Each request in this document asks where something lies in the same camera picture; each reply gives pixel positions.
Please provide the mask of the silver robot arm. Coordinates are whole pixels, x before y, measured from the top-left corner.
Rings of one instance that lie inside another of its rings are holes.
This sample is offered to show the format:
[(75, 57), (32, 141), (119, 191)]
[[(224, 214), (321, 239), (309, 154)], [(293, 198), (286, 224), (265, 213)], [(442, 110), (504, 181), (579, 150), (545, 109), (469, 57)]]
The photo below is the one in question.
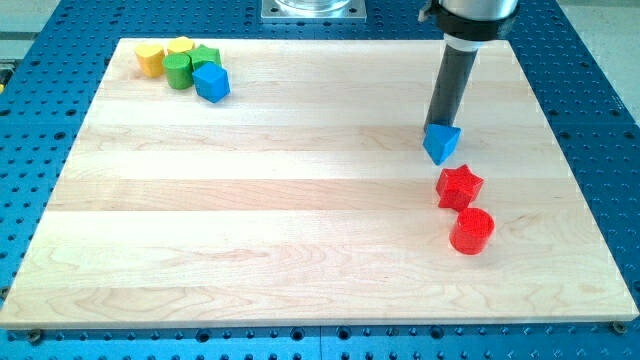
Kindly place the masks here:
[(486, 42), (504, 39), (519, 10), (518, 0), (428, 0), (418, 21), (433, 19), (447, 46), (474, 52)]

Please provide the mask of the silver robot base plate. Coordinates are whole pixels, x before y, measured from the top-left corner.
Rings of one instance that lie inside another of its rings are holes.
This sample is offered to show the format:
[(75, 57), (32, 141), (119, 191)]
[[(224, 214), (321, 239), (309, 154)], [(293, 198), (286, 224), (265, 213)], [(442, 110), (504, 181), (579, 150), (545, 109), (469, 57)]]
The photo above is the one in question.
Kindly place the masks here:
[(365, 0), (261, 0), (263, 23), (365, 21)]

